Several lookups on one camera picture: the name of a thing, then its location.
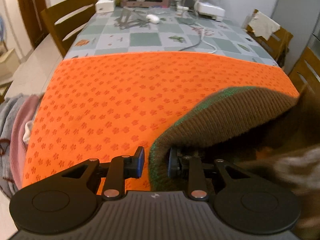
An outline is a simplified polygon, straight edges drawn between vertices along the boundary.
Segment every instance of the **tissue box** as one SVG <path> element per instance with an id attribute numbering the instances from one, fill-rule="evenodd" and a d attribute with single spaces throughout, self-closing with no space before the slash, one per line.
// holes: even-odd
<path id="1" fill-rule="evenodd" d="M 99 0 L 96 3 L 97 13 L 113 12 L 115 10 L 115 0 Z"/>

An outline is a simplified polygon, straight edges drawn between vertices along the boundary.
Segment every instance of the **pink sweater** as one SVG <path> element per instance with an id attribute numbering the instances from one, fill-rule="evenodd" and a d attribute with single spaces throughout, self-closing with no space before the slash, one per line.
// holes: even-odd
<path id="1" fill-rule="evenodd" d="M 30 121 L 39 104 L 39 97 L 31 95 L 21 106 L 14 120 L 10 143 L 10 168 L 18 189 L 22 187 L 27 147 L 23 142 L 26 122 Z"/>

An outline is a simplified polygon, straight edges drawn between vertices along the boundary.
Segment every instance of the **checkered tablecloth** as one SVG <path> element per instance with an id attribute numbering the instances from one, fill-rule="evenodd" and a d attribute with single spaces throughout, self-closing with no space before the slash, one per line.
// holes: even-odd
<path id="1" fill-rule="evenodd" d="M 65 58 L 85 57 L 121 52 L 178 51 L 197 44 L 202 28 L 187 25 L 173 9 L 165 9 L 159 24 L 148 24 L 121 30 L 116 19 L 121 8 L 106 14 L 95 14 L 78 35 Z M 205 27 L 204 40 L 218 48 L 215 54 L 246 61 L 277 65 L 274 59 L 241 28 L 230 20 L 216 22 L 209 17 L 200 17 L 197 23 Z M 213 49 L 201 43 L 186 51 L 212 52 Z"/>

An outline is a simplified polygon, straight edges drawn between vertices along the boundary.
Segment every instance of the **green knit trim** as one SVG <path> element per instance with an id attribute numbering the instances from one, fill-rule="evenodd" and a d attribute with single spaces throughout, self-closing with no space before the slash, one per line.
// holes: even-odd
<path id="1" fill-rule="evenodd" d="M 197 106 L 195 106 L 193 109 L 190 110 L 186 115 L 184 115 L 182 118 L 180 118 L 178 121 L 176 121 L 171 127 L 169 127 L 167 130 L 174 126 L 178 126 L 182 124 L 183 122 L 191 119 L 196 114 L 199 114 L 199 112 L 203 111 L 204 109 L 210 107 L 213 103 L 219 102 L 225 98 L 228 98 L 230 96 L 235 95 L 236 93 L 242 93 L 243 91 L 255 89 L 256 87 L 253 86 L 244 86 L 244 87 L 230 87 L 226 88 L 222 91 L 219 91 L 218 93 L 214 94 L 213 96 L 210 96 L 207 99 L 204 99 L 202 102 L 200 102 Z M 160 139 L 158 137 L 152 146 L 150 147 L 149 152 L 149 178 L 150 178 L 150 184 L 152 189 L 156 188 L 157 190 L 161 189 L 161 178 L 162 175 L 159 176 L 159 166 L 154 163 L 154 160 L 156 156 L 159 154 L 159 152 L 156 152 L 158 141 Z"/>
<path id="2" fill-rule="evenodd" d="M 256 87 L 252 86 L 246 86 L 246 87 L 231 87 L 231 88 L 226 88 L 222 91 L 219 91 L 216 95 L 211 96 L 207 99 L 204 99 L 202 102 L 200 102 L 197 106 L 195 106 L 193 109 L 190 110 L 187 114 L 185 114 L 182 118 L 177 120 L 172 126 L 177 126 L 184 121 L 192 118 L 194 115 L 198 114 L 200 111 L 210 107 L 213 103 L 219 102 L 227 97 L 231 97 L 236 93 L 241 93 L 243 91 L 247 91 L 250 89 L 254 89 Z"/>

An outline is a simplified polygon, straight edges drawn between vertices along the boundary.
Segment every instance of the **wooden door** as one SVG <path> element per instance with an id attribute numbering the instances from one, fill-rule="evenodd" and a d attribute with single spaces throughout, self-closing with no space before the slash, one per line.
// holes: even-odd
<path id="1" fill-rule="evenodd" d="M 35 49 L 48 35 L 40 12 L 47 8 L 45 0 L 18 0 L 21 16 L 30 42 Z"/>

